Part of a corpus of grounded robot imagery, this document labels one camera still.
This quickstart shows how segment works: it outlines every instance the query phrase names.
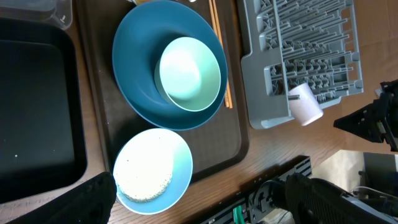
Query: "wooden tabletop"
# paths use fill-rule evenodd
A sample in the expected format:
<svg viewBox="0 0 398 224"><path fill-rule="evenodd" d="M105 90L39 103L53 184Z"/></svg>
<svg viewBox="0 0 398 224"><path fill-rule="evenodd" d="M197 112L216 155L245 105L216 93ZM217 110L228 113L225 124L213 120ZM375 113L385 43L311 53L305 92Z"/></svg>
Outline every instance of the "wooden tabletop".
<svg viewBox="0 0 398 224"><path fill-rule="evenodd" d="M335 119L371 103L375 99L374 90L380 82L398 79L398 16L395 14L398 11L398 1L358 0L355 3L365 93L343 98L340 104L325 109L321 119L304 128L295 121L261 131L251 128L249 152L241 163L189 186L178 203L158 215L138 215L116 202L109 222L187 221L195 213L237 192L241 184L258 173L298 155L310 156L312 166L317 166L340 149L390 153L386 144L373 144L333 128ZM77 183L64 189L0 205L0 223L34 210L105 170L77 21L77 14L74 13L73 24L67 32L76 47L88 156L87 171Z"/></svg>

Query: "bowl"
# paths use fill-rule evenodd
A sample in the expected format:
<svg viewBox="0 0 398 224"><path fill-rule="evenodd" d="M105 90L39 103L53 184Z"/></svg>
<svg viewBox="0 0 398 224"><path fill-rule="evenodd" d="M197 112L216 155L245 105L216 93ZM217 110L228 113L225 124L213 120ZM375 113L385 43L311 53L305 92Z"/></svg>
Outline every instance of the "bowl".
<svg viewBox="0 0 398 224"><path fill-rule="evenodd" d="M208 108L216 100L220 84L216 57L204 43L191 37L173 40L155 68L160 95L187 111Z"/></svg>
<svg viewBox="0 0 398 224"><path fill-rule="evenodd" d="M187 111L170 104L155 86L157 62L169 43L180 37L203 42L220 66L220 91L213 104L202 111ZM137 114L158 127L176 131L199 127L223 103L228 76L223 48L209 24L178 2L151 1L131 10L116 31L112 61L116 83L126 101Z"/></svg>
<svg viewBox="0 0 398 224"><path fill-rule="evenodd" d="M154 152L159 152L159 149L164 150L159 156L163 159L162 162L157 162L158 159L153 156ZM146 159L150 154L152 154L153 161ZM172 164L172 177L165 192L150 202L134 202L128 199L121 190L126 187L126 180L122 180L122 178L132 175L131 167L137 166L137 164L129 164L129 162L138 160L147 162L147 165L140 166L143 169L168 169ZM116 182L118 202L130 211L142 215L163 212L177 203L185 193L191 181L192 170L192 155L188 144L181 136L162 128L143 131L130 139L116 158L113 176Z"/></svg>

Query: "white cable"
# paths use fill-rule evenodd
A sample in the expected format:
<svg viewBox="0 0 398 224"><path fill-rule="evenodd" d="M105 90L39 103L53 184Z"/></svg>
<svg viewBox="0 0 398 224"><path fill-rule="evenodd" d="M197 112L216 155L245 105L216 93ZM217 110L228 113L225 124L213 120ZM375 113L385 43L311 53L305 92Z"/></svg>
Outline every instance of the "white cable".
<svg viewBox="0 0 398 224"><path fill-rule="evenodd" d="M354 187L354 188L351 190L351 192L354 192L354 190L356 190L356 189L368 189L368 190L372 190L372 191L374 191L374 192L377 192L377 193L379 193L379 194L387 195L387 196L393 197L393 198L395 198L395 199L398 199L398 197L393 196L393 195L391 195L391 194L387 194L387 193L381 192L381 191L379 191L379 190L374 190L374 189L372 189L372 188L370 188L370 187L365 187L365 186Z"/></svg>

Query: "brown tray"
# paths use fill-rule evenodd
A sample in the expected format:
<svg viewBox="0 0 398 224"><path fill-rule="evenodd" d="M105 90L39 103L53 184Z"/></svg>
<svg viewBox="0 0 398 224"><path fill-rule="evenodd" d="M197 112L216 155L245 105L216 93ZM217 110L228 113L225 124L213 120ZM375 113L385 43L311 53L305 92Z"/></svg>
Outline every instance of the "brown tray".
<svg viewBox="0 0 398 224"><path fill-rule="evenodd" d="M112 172L116 156L136 134L154 128L141 118L119 91L112 67L113 37L123 17L135 6L126 0L75 1L90 77L101 147L106 170ZM179 0L211 24L208 1ZM248 119L229 0L217 1L224 51L228 62L233 109L221 106L206 124L179 131L193 157L192 181L196 182L243 160L249 148Z"/></svg>

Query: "clear plastic container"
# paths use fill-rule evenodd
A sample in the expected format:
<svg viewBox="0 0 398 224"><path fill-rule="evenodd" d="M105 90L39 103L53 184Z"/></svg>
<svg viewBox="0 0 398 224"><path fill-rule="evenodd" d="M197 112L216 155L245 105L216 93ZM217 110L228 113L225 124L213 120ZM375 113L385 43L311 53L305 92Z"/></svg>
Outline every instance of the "clear plastic container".
<svg viewBox="0 0 398 224"><path fill-rule="evenodd" d="M69 28L72 0L0 0L0 17L42 21Z"/></svg>

